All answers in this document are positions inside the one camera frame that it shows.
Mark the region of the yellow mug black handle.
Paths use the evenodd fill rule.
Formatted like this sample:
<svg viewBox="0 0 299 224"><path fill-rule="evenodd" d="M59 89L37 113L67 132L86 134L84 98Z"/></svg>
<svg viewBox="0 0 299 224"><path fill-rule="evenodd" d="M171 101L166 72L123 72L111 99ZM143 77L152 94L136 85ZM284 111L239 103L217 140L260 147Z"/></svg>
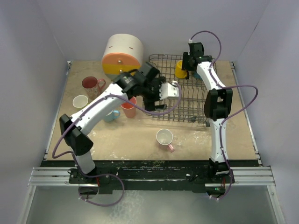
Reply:
<svg viewBox="0 0 299 224"><path fill-rule="evenodd" d="M183 60L180 60L176 63L176 68L175 68L175 76L179 79L189 79L189 73L186 70L182 69L183 67Z"/></svg>

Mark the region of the pink handleless tumbler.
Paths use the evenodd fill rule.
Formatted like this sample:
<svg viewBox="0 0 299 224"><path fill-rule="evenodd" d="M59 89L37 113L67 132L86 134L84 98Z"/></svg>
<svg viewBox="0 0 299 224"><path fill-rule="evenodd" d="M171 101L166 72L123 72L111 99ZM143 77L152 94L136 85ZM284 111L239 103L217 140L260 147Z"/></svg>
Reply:
<svg viewBox="0 0 299 224"><path fill-rule="evenodd" d="M127 118L133 118L136 115L136 108L128 102L121 104L121 108Z"/></svg>

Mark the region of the light blue mug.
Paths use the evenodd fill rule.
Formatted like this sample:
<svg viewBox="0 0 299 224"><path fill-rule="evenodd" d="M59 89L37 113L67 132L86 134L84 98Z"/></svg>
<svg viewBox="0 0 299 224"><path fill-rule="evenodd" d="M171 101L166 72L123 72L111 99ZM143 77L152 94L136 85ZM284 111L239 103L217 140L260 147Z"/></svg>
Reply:
<svg viewBox="0 0 299 224"><path fill-rule="evenodd" d="M107 114L103 120L107 123L114 121L115 119L119 118L120 116L120 111L118 110L113 110L109 114Z"/></svg>

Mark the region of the pale pink faceted mug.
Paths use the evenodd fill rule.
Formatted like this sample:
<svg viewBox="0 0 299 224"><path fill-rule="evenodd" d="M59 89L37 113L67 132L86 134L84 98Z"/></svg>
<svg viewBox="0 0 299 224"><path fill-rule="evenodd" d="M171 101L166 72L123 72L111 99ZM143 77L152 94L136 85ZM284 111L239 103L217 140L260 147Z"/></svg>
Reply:
<svg viewBox="0 0 299 224"><path fill-rule="evenodd" d="M161 149L167 149L171 153L175 151L172 146L173 134L169 129L160 129L156 133L156 140Z"/></svg>

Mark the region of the pink floral mug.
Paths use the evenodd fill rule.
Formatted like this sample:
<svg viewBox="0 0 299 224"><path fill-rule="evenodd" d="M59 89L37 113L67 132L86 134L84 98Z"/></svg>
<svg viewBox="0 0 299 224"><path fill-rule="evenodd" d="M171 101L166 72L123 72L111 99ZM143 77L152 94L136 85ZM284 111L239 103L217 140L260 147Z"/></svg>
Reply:
<svg viewBox="0 0 299 224"><path fill-rule="evenodd" d="M89 76L82 80L82 86L91 100L96 99L103 92L105 85L105 79L96 77Z"/></svg>

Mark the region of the green faceted mug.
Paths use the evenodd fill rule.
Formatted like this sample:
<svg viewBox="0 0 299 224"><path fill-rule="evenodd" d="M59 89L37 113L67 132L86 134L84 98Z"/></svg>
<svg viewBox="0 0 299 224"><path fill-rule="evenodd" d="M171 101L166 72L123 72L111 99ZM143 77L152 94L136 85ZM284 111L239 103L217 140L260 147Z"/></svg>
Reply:
<svg viewBox="0 0 299 224"><path fill-rule="evenodd" d="M88 101L89 99L87 96L78 95L73 99L72 105L77 109L81 109L84 108L86 105L88 105Z"/></svg>

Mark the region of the teal textured mug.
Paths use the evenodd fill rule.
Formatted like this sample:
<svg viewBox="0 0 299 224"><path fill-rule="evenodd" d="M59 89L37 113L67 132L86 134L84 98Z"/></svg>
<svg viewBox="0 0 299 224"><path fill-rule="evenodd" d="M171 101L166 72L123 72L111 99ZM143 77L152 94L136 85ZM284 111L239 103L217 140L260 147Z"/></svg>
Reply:
<svg viewBox="0 0 299 224"><path fill-rule="evenodd" d="M192 74L192 76L193 76L195 79L202 80L201 76L200 76L197 72L194 72L194 73Z"/></svg>

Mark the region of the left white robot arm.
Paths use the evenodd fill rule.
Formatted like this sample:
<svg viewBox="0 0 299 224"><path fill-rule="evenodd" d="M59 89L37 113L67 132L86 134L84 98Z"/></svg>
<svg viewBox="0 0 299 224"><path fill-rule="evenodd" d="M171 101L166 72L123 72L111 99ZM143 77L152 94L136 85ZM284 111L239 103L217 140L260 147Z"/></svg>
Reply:
<svg viewBox="0 0 299 224"><path fill-rule="evenodd" d="M65 141L70 148L80 178L91 183L97 177L95 163L90 150L92 140L88 137L90 131L110 112L123 103L128 103L133 97L141 96L144 107L141 111L159 115L157 101L169 97L177 97L176 83L166 82L160 71L145 62L141 68L120 73L107 89L81 111L68 116L63 114L59 119L61 137L58 142Z"/></svg>

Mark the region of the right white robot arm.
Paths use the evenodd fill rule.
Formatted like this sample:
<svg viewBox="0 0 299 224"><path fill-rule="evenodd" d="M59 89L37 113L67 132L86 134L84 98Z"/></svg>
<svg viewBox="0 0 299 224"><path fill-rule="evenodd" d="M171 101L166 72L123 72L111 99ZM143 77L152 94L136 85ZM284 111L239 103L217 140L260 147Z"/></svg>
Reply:
<svg viewBox="0 0 299 224"><path fill-rule="evenodd" d="M211 127L212 148L209 159L208 179L219 182L224 175L233 181L233 172L228 162L226 149L226 124L231 112L232 89L218 78L214 70L215 60L204 55L200 42L189 41L189 51L183 53L182 70L197 73L208 90L204 103L204 115Z"/></svg>

